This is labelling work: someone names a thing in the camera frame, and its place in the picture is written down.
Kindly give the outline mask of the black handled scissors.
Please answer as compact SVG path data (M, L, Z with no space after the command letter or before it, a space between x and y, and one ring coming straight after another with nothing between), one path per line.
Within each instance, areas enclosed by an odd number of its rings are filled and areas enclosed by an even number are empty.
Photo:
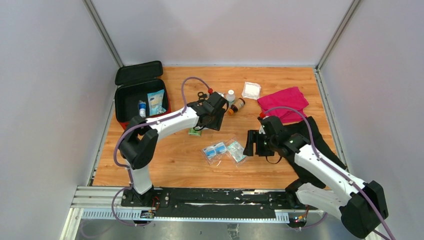
M199 101L204 101L209 97L209 94L207 92L200 91L197 93L197 97Z

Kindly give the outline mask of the green small packet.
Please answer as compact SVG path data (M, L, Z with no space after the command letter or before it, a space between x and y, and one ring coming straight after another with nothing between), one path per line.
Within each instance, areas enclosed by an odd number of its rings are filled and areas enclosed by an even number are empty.
M190 136L196 136L196 137L200 137L202 135L202 130L195 130L193 128L190 128L188 130L188 135Z

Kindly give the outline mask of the alcohol wipes plastic bag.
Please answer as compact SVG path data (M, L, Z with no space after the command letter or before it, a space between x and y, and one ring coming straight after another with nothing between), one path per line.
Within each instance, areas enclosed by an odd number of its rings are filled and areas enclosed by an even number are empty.
M220 161L227 151L227 146L223 141L215 142L200 150L202 156L209 165L213 165L215 162Z

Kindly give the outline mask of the white gauze pack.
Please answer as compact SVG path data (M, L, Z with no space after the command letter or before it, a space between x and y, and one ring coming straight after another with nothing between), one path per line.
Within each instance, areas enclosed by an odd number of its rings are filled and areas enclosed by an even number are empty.
M245 82L241 96L247 99L257 100L260 98L261 86L258 83Z

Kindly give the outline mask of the blue plaster pack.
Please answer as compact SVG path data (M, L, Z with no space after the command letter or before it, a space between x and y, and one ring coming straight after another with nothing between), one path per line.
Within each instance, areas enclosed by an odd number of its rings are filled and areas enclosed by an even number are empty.
M147 94L150 116L159 115L166 112L166 109L163 107L164 94L164 89Z

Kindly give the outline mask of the white blue small bottle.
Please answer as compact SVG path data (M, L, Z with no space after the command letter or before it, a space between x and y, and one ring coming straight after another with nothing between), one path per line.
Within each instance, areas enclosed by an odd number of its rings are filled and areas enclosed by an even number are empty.
M146 109L146 103L140 100L138 103L138 113L140 117L145 118L147 116Z

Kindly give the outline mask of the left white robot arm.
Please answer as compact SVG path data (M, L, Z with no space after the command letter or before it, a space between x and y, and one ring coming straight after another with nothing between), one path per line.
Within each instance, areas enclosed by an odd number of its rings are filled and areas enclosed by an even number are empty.
M154 198L149 164L154 157L157 143L185 129L207 128L219 131L229 102L217 92L208 98L184 105L183 108L160 117L134 117L120 137L116 151L126 161L130 188L124 197L132 197L140 206L149 206Z

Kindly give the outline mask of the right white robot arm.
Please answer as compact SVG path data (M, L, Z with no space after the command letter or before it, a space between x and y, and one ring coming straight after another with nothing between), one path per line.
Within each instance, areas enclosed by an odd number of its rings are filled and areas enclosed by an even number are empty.
M248 130L243 154L265 158L278 154L304 170L285 188L290 208L308 205L323 210L361 239L379 225L387 226L389 213L382 186L376 181L365 182L331 162L303 135Z

